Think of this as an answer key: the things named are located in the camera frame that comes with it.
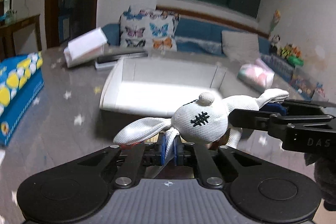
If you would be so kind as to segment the white knitted bunny plush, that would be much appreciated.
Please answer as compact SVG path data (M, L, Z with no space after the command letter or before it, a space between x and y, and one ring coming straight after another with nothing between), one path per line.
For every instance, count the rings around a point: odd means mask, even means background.
M235 95L219 99L211 93L202 93L198 99L176 110L171 118L146 117L132 122L119 131L113 141L131 145L164 130L168 148L177 135L188 142L213 143L226 133L228 116L233 110L259 111L267 103L284 100L288 96L288 91L278 88L267 89L257 98Z

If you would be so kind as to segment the pink green tissue pack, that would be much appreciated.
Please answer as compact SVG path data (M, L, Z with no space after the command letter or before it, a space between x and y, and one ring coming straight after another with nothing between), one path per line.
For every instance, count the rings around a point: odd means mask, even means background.
M262 61L255 60L254 64L244 64L238 72L238 79L259 92L272 87L275 72Z

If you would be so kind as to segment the pile of colourful toys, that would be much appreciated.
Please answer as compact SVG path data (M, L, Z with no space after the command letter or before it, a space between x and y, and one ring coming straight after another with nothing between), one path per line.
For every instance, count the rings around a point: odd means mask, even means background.
M292 44L287 44L277 50L277 55L287 61L293 67L303 67L304 60L301 57L299 47L294 47Z

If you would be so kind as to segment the white storage box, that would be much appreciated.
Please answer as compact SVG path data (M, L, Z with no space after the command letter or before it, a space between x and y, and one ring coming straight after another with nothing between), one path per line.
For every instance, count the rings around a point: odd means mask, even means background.
M170 118L202 93L223 98L226 68L173 59L136 58L116 62L102 90L100 109Z

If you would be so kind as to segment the panda plush toy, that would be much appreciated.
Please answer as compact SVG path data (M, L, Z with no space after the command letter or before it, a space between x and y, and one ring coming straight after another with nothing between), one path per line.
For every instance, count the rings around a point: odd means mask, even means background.
M276 54L278 52L278 43L280 42L281 38L279 35L275 35L270 41L270 54Z

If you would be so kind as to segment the grey white cushion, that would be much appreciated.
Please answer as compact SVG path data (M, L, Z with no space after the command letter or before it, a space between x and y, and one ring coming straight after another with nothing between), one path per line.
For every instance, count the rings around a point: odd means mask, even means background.
M258 36L248 32L223 30L222 52L232 61L254 62L260 57Z

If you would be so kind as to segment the blue sofa bench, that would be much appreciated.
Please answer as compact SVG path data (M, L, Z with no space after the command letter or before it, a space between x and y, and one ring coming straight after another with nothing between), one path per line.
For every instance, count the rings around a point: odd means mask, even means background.
M119 46L119 23L109 23L102 27L102 30L108 39L109 45ZM222 52L222 31L245 32L210 22L181 18L175 32L177 51L224 56L225 54ZM259 52L261 54L268 54L270 49L268 40L262 36L258 36L258 41Z

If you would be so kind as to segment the black and silver flat box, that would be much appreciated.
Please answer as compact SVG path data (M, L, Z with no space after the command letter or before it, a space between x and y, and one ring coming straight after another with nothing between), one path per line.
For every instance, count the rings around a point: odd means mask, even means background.
M148 57L148 53L147 52L136 52L136 53L99 56L94 66L96 70L100 71L100 70L110 69L114 67L119 60L133 59L133 58L139 58L139 57Z

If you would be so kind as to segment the butterfly print pillow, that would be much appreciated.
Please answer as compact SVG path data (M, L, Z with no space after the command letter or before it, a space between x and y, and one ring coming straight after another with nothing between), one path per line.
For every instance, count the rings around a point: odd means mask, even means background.
M120 17L120 46L176 52L179 21L180 15L173 11L130 7Z

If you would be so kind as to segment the white paper tissue bag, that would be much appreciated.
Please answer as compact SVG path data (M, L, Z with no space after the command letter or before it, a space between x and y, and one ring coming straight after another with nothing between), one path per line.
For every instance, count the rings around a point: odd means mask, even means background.
M71 40L63 51L67 67L75 67L96 59L104 53L107 41L100 27Z

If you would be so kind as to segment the blue yellow patterned box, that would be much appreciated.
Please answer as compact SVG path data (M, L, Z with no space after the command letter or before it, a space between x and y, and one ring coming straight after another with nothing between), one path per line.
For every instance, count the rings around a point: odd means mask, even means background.
M21 118L44 87L41 52L1 61L1 146L7 146Z

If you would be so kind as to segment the wooden side table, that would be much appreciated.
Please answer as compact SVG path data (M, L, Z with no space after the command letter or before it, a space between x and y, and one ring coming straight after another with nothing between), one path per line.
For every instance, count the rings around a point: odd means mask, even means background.
M1 26L1 61L42 50L40 14Z

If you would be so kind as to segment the flower decoration on wall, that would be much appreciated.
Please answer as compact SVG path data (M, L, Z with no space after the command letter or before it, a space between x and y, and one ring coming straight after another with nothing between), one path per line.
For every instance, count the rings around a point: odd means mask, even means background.
M273 32L275 27L278 25L280 19L281 19L281 12L279 10L276 10L273 14L273 18L270 23L270 30L269 30L270 33Z

